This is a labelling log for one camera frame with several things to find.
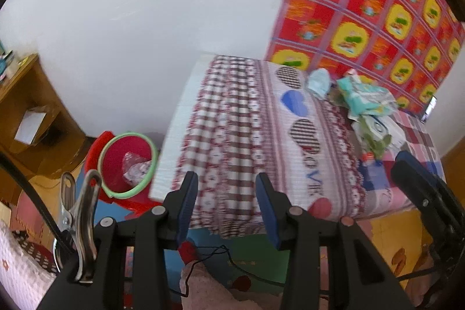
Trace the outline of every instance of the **wire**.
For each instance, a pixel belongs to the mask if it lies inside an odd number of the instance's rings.
[[[219,247],[213,247],[213,246],[197,246],[198,249],[202,249],[202,248],[213,248],[215,249],[212,253],[210,254],[207,254],[206,257],[204,257],[203,259],[200,259],[196,262],[194,262],[194,264],[192,264],[191,266],[191,270],[189,271],[189,274],[187,275],[187,277],[185,278],[185,293],[181,293],[181,292],[178,292],[174,289],[171,289],[170,288],[170,291],[177,294],[177,295],[180,295],[181,297],[184,297],[184,298],[187,298],[189,296],[189,285],[188,285],[188,281],[189,281],[189,278],[191,277],[192,275],[192,272],[194,271],[194,267],[196,264],[198,263],[203,263],[204,261],[210,259],[211,257],[213,257],[214,255],[223,255],[223,254],[227,254],[228,256],[228,259],[229,259],[229,262],[231,263],[231,265],[236,268],[237,270],[240,270],[241,272],[245,273],[246,275],[248,276],[251,276],[252,278],[254,278],[255,280],[258,280],[258,281],[261,281],[262,283],[266,283],[266,284],[270,284],[270,285],[274,285],[274,286],[279,286],[281,288],[284,288],[284,284],[283,283],[278,283],[276,281],[271,281],[271,280],[267,280],[265,278],[262,278],[260,276],[257,276],[255,274],[253,274],[252,272],[249,272],[249,271],[246,271],[244,269],[242,269],[241,267],[239,267],[238,265],[236,265],[236,263],[234,263],[233,261],[233,258],[231,257],[231,252],[229,251],[229,248],[227,248],[224,244],[222,244],[221,246]]]
[[[399,276],[399,277],[397,277],[397,279],[399,281],[409,280],[411,278],[429,275],[431,273],[436,272],[437,270],[438,270],[438,268],[434,266],[434,267],[431,267],[431,268],[427,268],[427,269],[424,269],[424,270],[417,270],[415,272],[411,272],[411,273],[408,273],[406,275]]]

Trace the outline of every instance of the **pillow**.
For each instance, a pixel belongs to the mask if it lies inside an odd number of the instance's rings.
[[[21,310],[35,310],[55,276],[45,271],[0,220],[0,282]]]

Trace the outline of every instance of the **heart pattern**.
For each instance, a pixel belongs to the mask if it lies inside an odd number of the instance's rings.
[[[307,168],[317,168],[318,167],[318,161],[311,157],[310,155],[305,155],[304,156],[304,165]]]
[[[276,76],[284,83],[287,87],[292,89],[302,88],[302,84],[298,79],[298,70],[289,66],[281,66],[276,71]]]
[[[315,133],[315,125],[306,118],[295,121],[289,131],[291,138],[303,150],[304,155],[320,152],[320,143],[315,137]]]
[[[304,96],[294,89],[285,92],[281,97],[281,102],[294,115],[299,117],[308,116],[308,108],[304,104]]]

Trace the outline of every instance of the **metal clip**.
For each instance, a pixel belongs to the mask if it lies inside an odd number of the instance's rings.
[[[60,229],[68,230],[73,238],[79,258],[79,269],[75,281],[91,283],[97,260],[94,242],[94,215],[102,186],[102,177],[96,169],[90,170],[83,181],[81,192],[75,201],[76,182],[65,172],[61,176],[60,199],[63,205],[63,220]]]

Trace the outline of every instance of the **green rim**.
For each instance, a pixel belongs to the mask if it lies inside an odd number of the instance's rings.
[[[150,150],[152,151],[152,164],[150,165],[150,168],[148,169],[147,174],[142,179],[142,181],[137,186],[135,186],[134,188],[130,189],[127,192],[113,192],[111,189],[109,189],[106,186],[105,180],[103,179],[103,176],[102,176],[103,191],[105,191],[106,195],[109,198],[116,198],[118,200],[126,200],[128,198],[131,198],[135,196],[136,194],[140,193],[145,187],[147,187],[147,184],[149,184],[152,181],[152,178],[155,174],[155,168],[157,167],[157,160],[158,160],[157,148],[149,137],[144,136],[143,134],[140,134],[140,133],[123,133],[111,139],[103,148],[99,156],[99,162],[97,164],[97,169],[99,170],[100,173],[102,173],[103,157],[105,156],[110,146],[113,145],[113,143],[115,143],[119,139],[122,139],[124,137],[140,137],[144,141],[146,141],[150,145]]]

